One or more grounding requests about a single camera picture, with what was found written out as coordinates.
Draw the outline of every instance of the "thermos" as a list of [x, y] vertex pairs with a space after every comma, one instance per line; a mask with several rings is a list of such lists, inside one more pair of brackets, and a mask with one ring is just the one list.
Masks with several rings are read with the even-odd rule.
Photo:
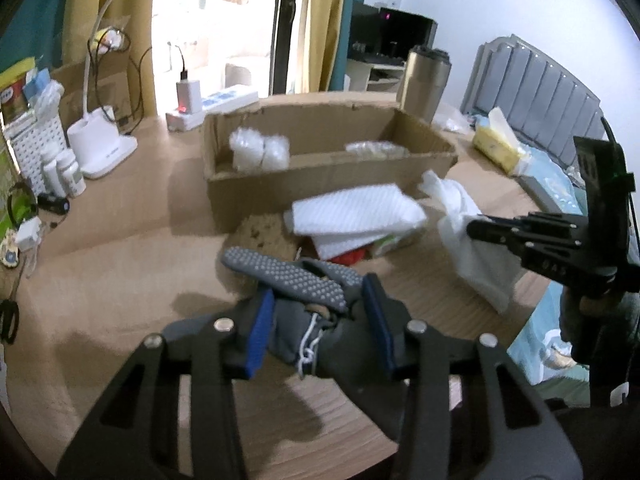
[[450, 70], [449, 54], [426, 45], [414, 46], [396, 95], [400, 109], [431, 124]]

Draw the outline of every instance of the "wooden table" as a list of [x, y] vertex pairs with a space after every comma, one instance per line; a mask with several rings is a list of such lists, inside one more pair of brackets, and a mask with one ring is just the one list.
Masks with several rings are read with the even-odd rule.
[[[134, 155], [72, 201], [71, 214], [47, 236], [36, 273], [18, 293], [20, 332], [6, 349], [13, 419], [52, 469], [147, 333], [236, 300], [216, 260], [223, 237], [211, 235], [198, 133], [169, 135], [160, 121], [149, 120], [136, 135]], [[515, 181], [469, 149], [468, 139], [456, 142], [460, 161], [449, 176], [483, 212], [513, 216], [535, 209]], [[432, 208], [432, 226], [438, 215]], [[546, 287], [545, 280], [526, 276], [510, 314], [498, 316], [456, 277], [436, 230], [358, 269], [378, 272], [390, 295], [443, 332], [467, 338], [493, 332], [505, 345]], [[236, 385], [236, 404], [252, 478], [348, 478], [395, 449], [333, 381], [300, 381], [271, 358], [256, 380]]]

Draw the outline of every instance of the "teal curtain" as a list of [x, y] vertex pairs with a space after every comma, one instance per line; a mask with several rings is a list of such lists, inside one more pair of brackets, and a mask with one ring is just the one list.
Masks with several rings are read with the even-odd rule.
[[0, 38], [0, 72], [25, 57], [38, 67], [62, 64], [66, 0], [24, 0]]
[[329, 90], [344, 89], [344, 72], [347, 69], [347, 52], [349, 50], [349, 33], [351, 28], [351, 12], [354, 2], [364, 0], [344, 0], [342, 4], [342, 19], [340, 20], [340, 37], [335, 53], [334, 70], [331, 72]]

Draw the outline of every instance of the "metal screw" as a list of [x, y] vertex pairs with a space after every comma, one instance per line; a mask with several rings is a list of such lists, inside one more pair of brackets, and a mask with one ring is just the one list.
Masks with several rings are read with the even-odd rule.
[[153, 350], [162, 346], [162, 336], [160, 334], [149, 334], [145, 337], [144, 345], [146, 348]]
[[493, 334], [485, 332], [480, 336], [480, 344], [489, 348], [495, 348], [498, 346], [498, 338]]
[[228, 317], [221, 317], [213, 324], [218, 332], [231, 332], [234, 329], [234, 320]]
[[406, 327], [413, 334], [424, 334], [427, 331], [427, 324], [421, 319], [412, 319]]

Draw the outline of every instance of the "headboard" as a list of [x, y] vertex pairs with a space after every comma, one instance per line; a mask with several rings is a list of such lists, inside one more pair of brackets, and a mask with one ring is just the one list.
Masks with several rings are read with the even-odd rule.
[[601, 139], [600, 100], [568, 70], [516, 35], [478, 51], [462, 113], [500, 107], [518, 138], [562, 168], [576, 166], [574, 137]]

